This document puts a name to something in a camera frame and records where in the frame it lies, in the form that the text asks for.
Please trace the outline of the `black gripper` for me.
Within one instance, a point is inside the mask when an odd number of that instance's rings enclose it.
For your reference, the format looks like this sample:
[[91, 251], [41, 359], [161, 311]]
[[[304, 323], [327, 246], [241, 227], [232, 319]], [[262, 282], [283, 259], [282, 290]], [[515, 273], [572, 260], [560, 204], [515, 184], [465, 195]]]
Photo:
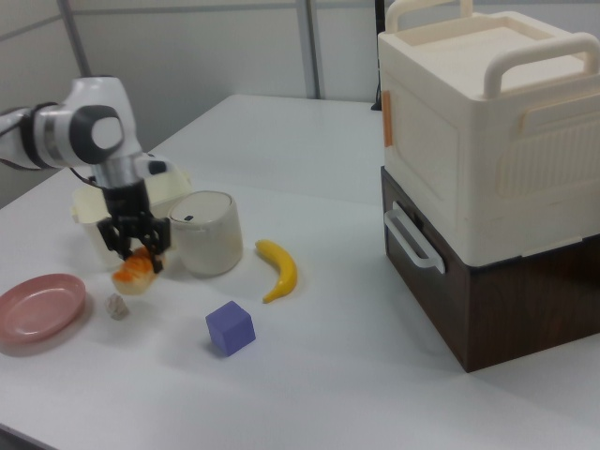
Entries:
[[132, 254], [131, 242], [136, 237], [136, 224], [141, 226], [139, 240], [149, 253], [155, 273], [163, 270], [163, 256], [171, 247], [171, 222], [152, 217], [144, 181], [123, 187], [101, 189], [109, 217], [97, 224], [109, 251], [125, 261]]

